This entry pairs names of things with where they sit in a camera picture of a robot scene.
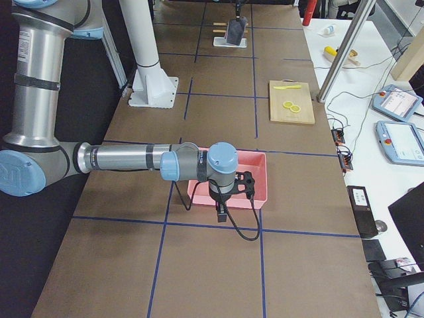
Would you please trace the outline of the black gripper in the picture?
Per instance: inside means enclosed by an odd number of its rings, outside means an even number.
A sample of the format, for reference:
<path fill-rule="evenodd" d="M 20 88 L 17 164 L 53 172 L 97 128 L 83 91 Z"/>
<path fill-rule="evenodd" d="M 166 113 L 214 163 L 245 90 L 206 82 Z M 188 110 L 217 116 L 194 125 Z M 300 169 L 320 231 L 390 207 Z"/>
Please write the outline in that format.
<path fill-rule="evenodd" d="M 210 197 L 215 201 L 215 208 L 217 211 L 217 222 L 223 223 L 227 220 L 228 209 L 226 202 L 231 198 L 231 194 L 215 192 L 209 189 Z"/>

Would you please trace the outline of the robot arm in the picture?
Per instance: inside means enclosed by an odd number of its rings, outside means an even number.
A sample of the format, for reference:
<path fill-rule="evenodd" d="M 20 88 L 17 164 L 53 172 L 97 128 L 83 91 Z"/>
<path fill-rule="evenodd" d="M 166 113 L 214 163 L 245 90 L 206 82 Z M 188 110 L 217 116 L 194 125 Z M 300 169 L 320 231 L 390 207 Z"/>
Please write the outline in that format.
<path fill-rule="evenodd" d="M 118 91 L 100 41 L 67 40 L 64 88 L 59 98 L 56 136 L 61 141 L 175 142 L 188 138 L 182 118 L 164 109 L 143 113 L 124 107 L 115 119 Z M 112 219 L 158 220 L 168 182 L 154 173 L 101 172 L 103 187 L 84 190 L 87 176 L 72 176 L 28 197 L 1 195 L 1 232 L 62 231 L 73 213 Z"/>

